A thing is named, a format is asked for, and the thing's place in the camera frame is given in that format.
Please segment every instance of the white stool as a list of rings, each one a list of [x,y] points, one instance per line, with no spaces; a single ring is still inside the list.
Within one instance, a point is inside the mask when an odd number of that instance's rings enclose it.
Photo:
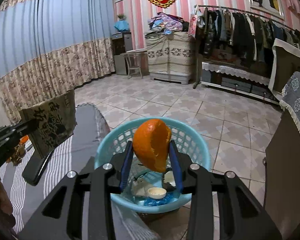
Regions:
[[[131,78],[130,70],[136,70],[136,69],[140,71],[141,78],[143,78],[141,72],[141,59],[142,59],[142,55],[145,54],[147,54],[147,49],[129,50],[121,54],[124,56],[125,61],[128,65],[128,79]]]

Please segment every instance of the metal screw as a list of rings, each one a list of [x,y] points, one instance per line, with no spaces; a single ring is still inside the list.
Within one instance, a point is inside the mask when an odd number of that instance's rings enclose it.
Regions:
[[[230,178],[230,179],[233,179],[235,177],[235,173],[233,171],[228,171],[226,173],[227,177]]]
[[[67,177],[68,178],[74,178],[77,175],[77,173],[75,171],[69,171],[67,173]]]
[[[110,170],[112,168],[112,164],[111,163],[106,163],[106,164],[103,164],[102,166],[105,170]]]
[[[192,163],[190,165],[190,169],[191,170],[198,170],[200,168],[199,164],[196,164],[196,163]]]

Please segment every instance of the blue plastic basket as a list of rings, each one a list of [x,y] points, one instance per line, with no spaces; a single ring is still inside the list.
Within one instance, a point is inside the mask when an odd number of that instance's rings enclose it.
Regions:
[[[127,141],[132,141],[137,128],[145,121],[153,118],[161,119],[170,127],[172,133],[171,140],[175,141],[180,152],[188,154],[191,157],[192,162],[200,164],[207,170],[210,169],[210,154],[203,137],[185,123],[165,117],[139,118],[113,129],[109,134],[107,134],[98,147],[95,158],[95,168],[109,162],[114,154],[123,152],[127,145]],[[176,195],[173,202],[156,207],[143,206],[136,202],[135,198],[131,195],[131,184],[135,177],[149,171],[146,179],[157,187],[161,186],[162,177],[161,173],[150,171],[139,164],[140,161],[134,155],[128,178],[128,185],[124,192],[120,195],[111,194],[111,199],[114,202],[139,213],[164,213],[175,210],[191,200],[191,194],[186,194]],[[167,160],[167,166],[171,166],[169,158]]]

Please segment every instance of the striped wallpaper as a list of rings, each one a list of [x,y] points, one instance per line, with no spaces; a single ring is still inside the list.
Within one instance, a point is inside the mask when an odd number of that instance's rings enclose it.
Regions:
[[[250,10],[249,0],[176,0],[170,7],[164,9],[157,7],[148,0],[123,0],[114,4],[115,18],[117,14],[124,14],[129,22],[133,48],[145,47],[144,31],[148,30],[147,20],[158,12],[173,14],[189,21],[189,15],[196,4],[218,5]],[[298,0],[281,0],[285,21],[284,23],[294,29],[300,30],[300,2]],[[273,19],[266,13],[251,9],[252,12],[262,14]]]

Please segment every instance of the blue plastic bag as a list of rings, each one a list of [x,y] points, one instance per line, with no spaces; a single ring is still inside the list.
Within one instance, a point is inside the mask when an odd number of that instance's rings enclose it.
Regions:
[[[147,207],[161,206],[170,203],[172,199],[173,199],[173,192],[168,192],[166,196],[162,199],[154,199],[154,198],[147,197],[144,202],[144,205]]]

